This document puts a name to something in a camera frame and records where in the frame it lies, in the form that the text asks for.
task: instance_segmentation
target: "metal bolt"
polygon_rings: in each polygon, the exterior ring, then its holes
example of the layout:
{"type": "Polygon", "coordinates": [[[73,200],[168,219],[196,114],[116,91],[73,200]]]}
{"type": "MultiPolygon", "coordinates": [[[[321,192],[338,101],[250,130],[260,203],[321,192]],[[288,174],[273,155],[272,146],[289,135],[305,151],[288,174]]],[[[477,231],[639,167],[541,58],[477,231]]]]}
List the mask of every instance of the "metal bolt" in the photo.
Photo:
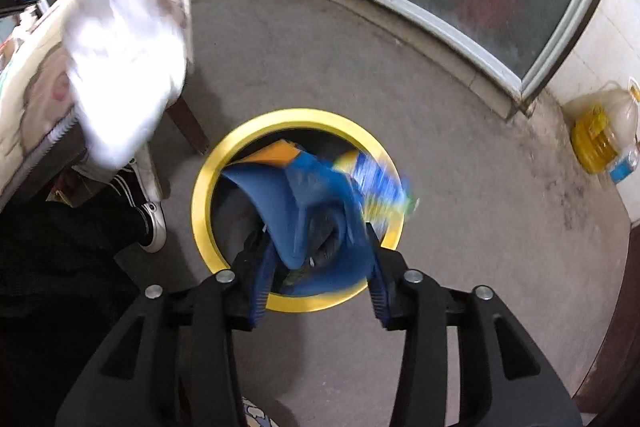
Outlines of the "metal bolt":
{"type": "Polygon", "coordinates": [[[145,297],[147,299],[157,299],[162,295],[162,286],[159,284],[152,284],[147,286],[145,290],[145,297]]]}
{"type": "Polygon", "coordinates": [[[489,286],[478,286],[476,295],[483,301],[488,301],[494,296],[494,291],[489,286]]]}
{"type": "Polygon", "coordinates": [[[411,283],[421,282],[424,276],[418,270],[407,270],[404,272],[404,280],[411,283]]]}
{"type": "Polygon", "coordinates": [[[231,270],[220,270],[216,273],[216,281],[227,284],[236,278],[236,274],[231,270]]]}

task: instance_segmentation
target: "floor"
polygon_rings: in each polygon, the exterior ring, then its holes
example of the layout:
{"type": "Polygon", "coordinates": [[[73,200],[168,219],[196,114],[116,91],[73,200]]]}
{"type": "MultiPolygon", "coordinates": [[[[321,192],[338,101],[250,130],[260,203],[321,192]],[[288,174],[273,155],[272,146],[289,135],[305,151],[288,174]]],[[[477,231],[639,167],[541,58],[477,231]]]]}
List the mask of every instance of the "floor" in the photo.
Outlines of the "floor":
{"type": "MultiPolygon", "coordinates": [[[[422,200],[399,245],[409,266],[452,288],[491,285],[577,390],[615,306],[629,220],[615,188],[581,171],[548,95],[530,120],[504,123],[439,66],[327,0],[196,0],[193,24],[198,73],[184,96],[213,143],[286,107],[364,126],[422,200]]],[[[181,289],[209,274],[190,225],[203,158],[166,118],[151,148],[168,244],[120,260],[140,285],[181,289]]],[[[271,312],[236,334],[242,391],[280,427],[386,426],[402,342],[366,294],[313,314],[271,312]]]]}

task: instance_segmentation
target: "wooden table leg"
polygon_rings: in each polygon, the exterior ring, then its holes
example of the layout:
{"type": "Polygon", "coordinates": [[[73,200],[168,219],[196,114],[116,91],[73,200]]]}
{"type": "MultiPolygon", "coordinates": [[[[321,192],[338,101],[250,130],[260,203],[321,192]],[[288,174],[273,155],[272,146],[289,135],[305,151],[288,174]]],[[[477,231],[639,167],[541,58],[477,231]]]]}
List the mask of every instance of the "wooden table leg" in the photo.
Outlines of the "wooden table leg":
{"type": "Polygon", "coordinates": [[[205,154],[209,149],[209,139],[204,134],[202,127],[193,116],[191,109],[187,105],[186,100],[180,95],[174,105],[167,108],[167,113],[174,121],[176,127],[180,130],[182,135],[187,139],[187,142],[200,154],[205,154]]]}

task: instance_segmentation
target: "white plastic bag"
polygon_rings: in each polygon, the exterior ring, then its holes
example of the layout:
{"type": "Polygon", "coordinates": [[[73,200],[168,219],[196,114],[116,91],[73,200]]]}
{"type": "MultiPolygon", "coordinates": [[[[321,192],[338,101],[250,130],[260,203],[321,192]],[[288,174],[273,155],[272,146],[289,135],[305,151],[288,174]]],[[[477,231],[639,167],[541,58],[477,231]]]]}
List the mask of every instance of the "white plastic bag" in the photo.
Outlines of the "white plastic bag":
{"type": "Polygon", "coordinates": [[[185,44],[175,6],[171,0],[79,0],[63,43],[90,155],[118,169],[182,90],[185,44]]]}

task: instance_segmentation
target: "plastic oil jug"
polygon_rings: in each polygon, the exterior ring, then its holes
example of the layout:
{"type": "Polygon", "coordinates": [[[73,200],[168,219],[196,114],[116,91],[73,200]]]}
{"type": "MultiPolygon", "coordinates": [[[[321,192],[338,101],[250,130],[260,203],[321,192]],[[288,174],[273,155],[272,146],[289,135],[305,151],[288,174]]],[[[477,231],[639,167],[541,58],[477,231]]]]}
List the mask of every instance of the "plastic oil jug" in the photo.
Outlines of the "plastic oil jug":
{"type": "Polygon", "coordinates": [[[575,123],[571,144],[580,165],[603,172],[623,150],[636,142],[640,87],[630,80],[628,89],[603,91],[575,123]]]}

